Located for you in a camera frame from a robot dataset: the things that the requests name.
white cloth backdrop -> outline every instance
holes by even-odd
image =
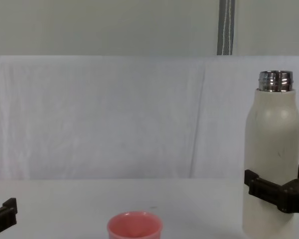
[[[0,57],[0,179],[188,177],[203,59]]]
[[[0,179],[242,176],[262,70],[299,57],[0,57]]]

metal bottle neck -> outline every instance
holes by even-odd
[[[292,71],[262,71],[259,74],[259,91],[288,92],[293,89]]]

white tabletop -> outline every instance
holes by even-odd
[[[239,181],[131,179],[0,181],[0,206],[17,198],[17,225],[0,239],[106,239],[107,221],[133,210],[164,223],[162,239],[246,239]],[[299,215],[295,216],[299,238]]]

pink bowl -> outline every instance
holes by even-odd
[[[160,239],[162,228],[159,217],[148,212],[121,213],[108,222],[110,239]]]

water bottle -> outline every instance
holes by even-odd
[[[298,175],[299,112],[293,73],[264,71],[248,114],[244,168],[283,185]],[[292,239],[293,214],[248,194],[244,185],[243,230],[251,239]]]

